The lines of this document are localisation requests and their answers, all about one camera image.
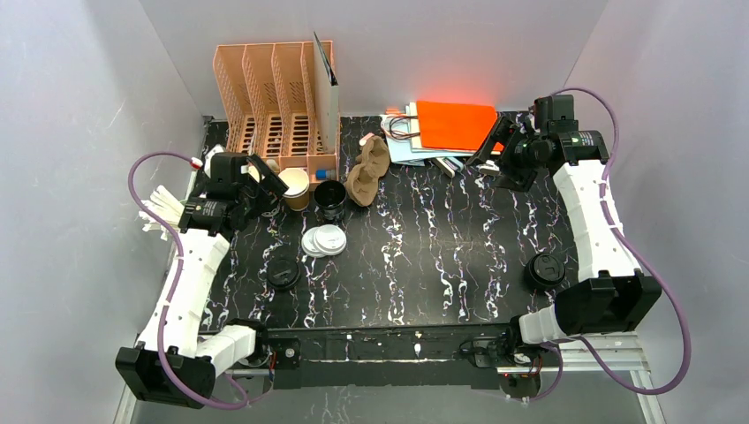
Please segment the orange paper bag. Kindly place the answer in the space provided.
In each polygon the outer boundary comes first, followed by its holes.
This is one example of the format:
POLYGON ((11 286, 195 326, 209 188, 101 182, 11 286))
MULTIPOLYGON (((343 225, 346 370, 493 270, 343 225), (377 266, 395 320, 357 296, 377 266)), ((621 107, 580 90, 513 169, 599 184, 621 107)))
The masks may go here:
POLYGON ((423 148, 475 152, 498 118, 493 106, 417 101, 415 104, 423 148))

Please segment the brown pulp cup carrier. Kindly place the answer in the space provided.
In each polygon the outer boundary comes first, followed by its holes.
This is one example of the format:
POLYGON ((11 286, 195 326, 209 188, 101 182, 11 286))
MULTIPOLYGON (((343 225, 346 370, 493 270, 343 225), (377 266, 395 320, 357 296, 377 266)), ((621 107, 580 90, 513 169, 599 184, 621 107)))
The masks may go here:
POLYGON ((379 180, 390 166, 387 142, 372 133, 360 141, 360 154, 344 182, 348 196, 360 207, 371 205, 378 194, 379 180))

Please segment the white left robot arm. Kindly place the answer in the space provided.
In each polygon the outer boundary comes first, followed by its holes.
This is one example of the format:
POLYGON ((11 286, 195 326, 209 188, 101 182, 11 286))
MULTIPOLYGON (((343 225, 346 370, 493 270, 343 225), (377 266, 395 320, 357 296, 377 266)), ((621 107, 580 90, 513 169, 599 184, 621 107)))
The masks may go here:
POLYGON ((216 272, 229 251, 226 233, 244 230, 251 220, 278 205, 288 186, 258 155, 219 152, 206 163, 182 155, 181 160, 207 179, 190 195, 177 224, 171 226, 136 193, 135 173, 149 157, 144 155, 132 165, 128 190, 141 213, 170 234, 176 252, 170 281, 134 346, 119 349, 116 370, 141 401, 194 409, 242 409, 251 402, 247 394, 230 403, 214 398, 213 389, 216 379, 239 360, 263 355, 264 327, 237 319, 200 340, 201 317, 216 272))

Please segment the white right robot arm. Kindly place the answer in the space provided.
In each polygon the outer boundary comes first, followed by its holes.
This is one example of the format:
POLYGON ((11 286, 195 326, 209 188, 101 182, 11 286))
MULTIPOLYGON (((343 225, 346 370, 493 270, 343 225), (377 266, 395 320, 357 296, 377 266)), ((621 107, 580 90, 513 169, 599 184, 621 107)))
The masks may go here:
POLYGON ((582 130, 572 95, 538 98, 527 112, 498 112, 471 162, 486 163, 496 145, 497 184, 527 192, 547 170, 561 195, 579 260, 578 283, 552 306, 512 321, 521 345, 540 345, 587 334, 634 331, 662 294, 644 273, 623 234, 604 177, 611 155, 603 136, 582 130))

